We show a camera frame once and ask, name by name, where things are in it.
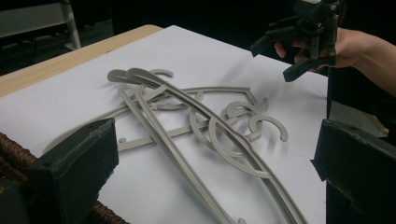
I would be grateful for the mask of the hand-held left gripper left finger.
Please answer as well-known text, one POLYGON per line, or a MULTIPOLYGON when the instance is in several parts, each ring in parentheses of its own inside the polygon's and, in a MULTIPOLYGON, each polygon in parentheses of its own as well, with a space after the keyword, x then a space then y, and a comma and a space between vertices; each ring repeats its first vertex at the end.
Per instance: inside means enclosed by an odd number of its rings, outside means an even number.
POLYGON ((33 224, 82 224, 119 164, 114 119, 89 123, 29 165, 33 224))

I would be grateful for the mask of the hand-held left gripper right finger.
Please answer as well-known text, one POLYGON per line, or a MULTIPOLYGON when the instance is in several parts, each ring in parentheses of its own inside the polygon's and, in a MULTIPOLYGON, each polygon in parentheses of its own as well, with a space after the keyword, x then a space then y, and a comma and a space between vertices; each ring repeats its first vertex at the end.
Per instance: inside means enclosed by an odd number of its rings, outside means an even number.
POLYGON ((326 224, 396 224, 396 146, 325 119, 312 163, 326 183, 326 224))

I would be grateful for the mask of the white metal stand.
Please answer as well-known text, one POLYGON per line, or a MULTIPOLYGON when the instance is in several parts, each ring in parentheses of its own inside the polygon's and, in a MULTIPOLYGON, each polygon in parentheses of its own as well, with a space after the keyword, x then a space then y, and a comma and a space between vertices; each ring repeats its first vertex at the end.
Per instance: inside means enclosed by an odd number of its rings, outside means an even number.
POLYGON ((78 35, 78 28, 76 25, 73 8, 69 0, 60 0, 61 9, 64 15, 64 21, 68 28, 68 33, 70 36, 70 44, 66 46, 71 50, 76 50, 81 48, 80 39, 78 35))

